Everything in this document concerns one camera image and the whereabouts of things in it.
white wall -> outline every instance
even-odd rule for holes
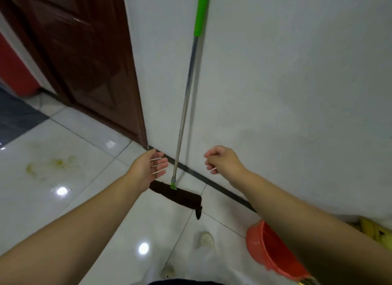
[[[26,68],[30,71],[32,76],[34,76],[34,78],[37,80],[37,82],[43,88],[56,94],[55,90],[52,88],[46,77],[43,75],[41,69],[39,69],[37,64],[34,62],[31,55],[24,47],[20,39],[17,37],[15,32],[12,30],[2,13],[0,13],[0,32],[7,40],[9,45],[11,45],[12,49],[15,51],[18,57],[25,64]]]
[[[125,2],[148,141],[174,157],[197,0]],[[392,219],[391,70],[390,0],[210,0],[180,161],[235,192],[205,170],[223,144],[327,211]]]

door frame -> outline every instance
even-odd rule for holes
[[[144,125],[143,110],[141,108],[141,100],[139,93],[139,85],[137,83],[137,75],[135,70],[135,65],[133,62],[133,52],[132,45],[129,35],[127,12],[125,10],[124,0],[113,0],[116,10],[119,12],[119,32],[122,36],[122,40],[129,40],[129,42],[124,42],[123,50],[127,52],[127,61],[125,63],[126,71],[129,75],[134,75],[136,78],[137,88],[131,88],[132,96],[135,98],[135,105],[138,111],[138,127],[140,134],[137,135],[122,126],[112,122],[109,119],[104,118],[96,111],[93,111],[81,104],[78,104],[75,98],[72,96],[71,92],[68,90],[65,82],[61,79],[61,76],[57,73],[56,69],[52,65],[46,52],[41,47],[40,43],[37,41],[34,33],[32,32],[28,23],[24,20],[20,8],[12,0],[0,0],[0,11],[4,15],[8,24],[14,30],[15,34],[19,37],[22,44],[25,46],[39,69],[42,71],[46,79],[49,81],[53,89],[56,91],[57,96],[51,92],[46,92],[51,96],[55,96],[56,99],[61,101],[67,106],[71,106],[81,112],[89,115],[90,117],[98,120],[99,122],[105,124],[106,126],[120,132],[121,134],[129,137],[130,139],[141,144],[145,149],[148,149],[147,135]]]

brown door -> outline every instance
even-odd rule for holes
[[[73,100],[146,146],[124,0],[16,1]]]

mop handle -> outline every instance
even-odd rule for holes
[[[208,0],[199,0],[199,2],[198,2],[196,21],[195,21],[195,30],[193,33],[194,37],[193,37],[192,53],[190,55],[187,87],[185,89],[185,99],[184,99],[184,105],[182,107],[181,126],[179,129],[176,159],[174,162],[173,177],[171,179],[171,188],[172,189],[176,189],[175,183],[176,183],[176,175],[177,175],[177,168],[178,168],[178,159],[179,159],[179,152],[181,150],[182,136],[184,134],[185,119],[187,117],[187,111],[188,111],[188,103],[189,103],[189,98],[190,98],[190,85],[192,83],[192,77],[193,77],[197,42],[198,42],[198,38],[202,32],[203,23],[204,23],[204,15],[205,15],[205,10],[207,9],[207,5],[208,5]]]

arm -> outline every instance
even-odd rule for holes
[[[204,157],[207,169],[247,197],[321,284],[392,283],[392,253],[380,244],[250,172],[232,149],[216,146]]]
[[[154,174],[168,166],[163,155],[155,149],[144,153],[106,189],[5,253],[0,284],[78,284],[136,199],[165,174]]]

